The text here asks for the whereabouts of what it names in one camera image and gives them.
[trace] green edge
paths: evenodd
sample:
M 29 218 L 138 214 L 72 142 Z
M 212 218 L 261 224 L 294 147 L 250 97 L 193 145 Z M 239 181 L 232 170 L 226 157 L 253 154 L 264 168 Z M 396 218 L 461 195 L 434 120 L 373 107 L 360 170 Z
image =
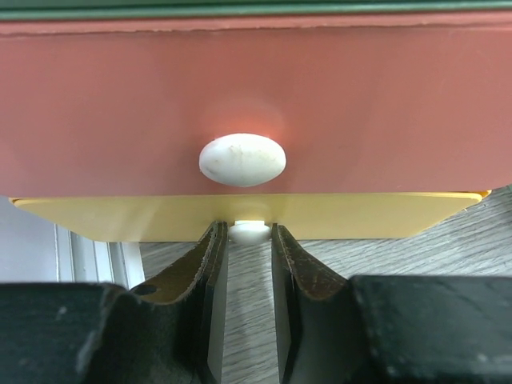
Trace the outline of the green edge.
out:
M 315 3 L 204 6 L 142 6 L 52 10 L 0 10 L 0 21 L 119 18 L 187 18 L 272 14 L 368 14 L 456 10 L 512 10 L 511 0 L 467 2 Z

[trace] red drawer front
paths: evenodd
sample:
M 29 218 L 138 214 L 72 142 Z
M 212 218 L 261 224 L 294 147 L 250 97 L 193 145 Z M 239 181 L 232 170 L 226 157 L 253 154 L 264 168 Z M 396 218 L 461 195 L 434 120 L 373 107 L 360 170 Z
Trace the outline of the red drawer front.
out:
M 0 35 L 0 194 L 512 182 L 512 13 L 3 23 Z M 246 189 L 202 176 L 201 149 L 234 132 L 279 142 L 284 173 Z

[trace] drawer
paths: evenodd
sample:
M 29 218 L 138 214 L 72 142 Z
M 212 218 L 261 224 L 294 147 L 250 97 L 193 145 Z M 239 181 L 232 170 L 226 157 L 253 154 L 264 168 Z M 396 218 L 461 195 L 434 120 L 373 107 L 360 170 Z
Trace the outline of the drawer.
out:
M 215 220 L 264 220 L 298 239 L 402 238 L 489 192 L 34 198 L 12 203 L 102 242 L 195 242 Z
M 0 23 L 0 194 L 504 186 L 510 46 L 506 11 Z M 201 149 L 236 132 L 280 143 L 285 172 L 204 178 Z

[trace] white oval knob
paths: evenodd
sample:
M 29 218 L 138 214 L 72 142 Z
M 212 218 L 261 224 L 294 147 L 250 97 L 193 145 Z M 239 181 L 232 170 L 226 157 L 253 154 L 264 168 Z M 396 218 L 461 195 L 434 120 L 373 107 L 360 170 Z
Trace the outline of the white oval knob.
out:
M 243 246 L 255 246 L 270 239 L 270 227 L 259 220 L 237 220 L 227 233 L 231 241 Z
M 199 169 L 227 186 L 257 186 L 276 178 L 286 166 L 285 151 L 257 134 L 229 134 L 207 144 L 199 155 Z

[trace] gray wood grain surface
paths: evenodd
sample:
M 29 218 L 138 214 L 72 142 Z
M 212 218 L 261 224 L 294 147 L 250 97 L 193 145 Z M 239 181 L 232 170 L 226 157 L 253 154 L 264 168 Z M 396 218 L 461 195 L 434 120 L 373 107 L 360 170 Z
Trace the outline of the gray wood grain surface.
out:
M 512 192 L 496 190 L 413 238 L 308 241 L 303 246 L 339 274 L 512 276 Z M 192 247 L 141 244 L 146 276 Z M 278 384 L 270 244 L 230 245 L 223 383 Z

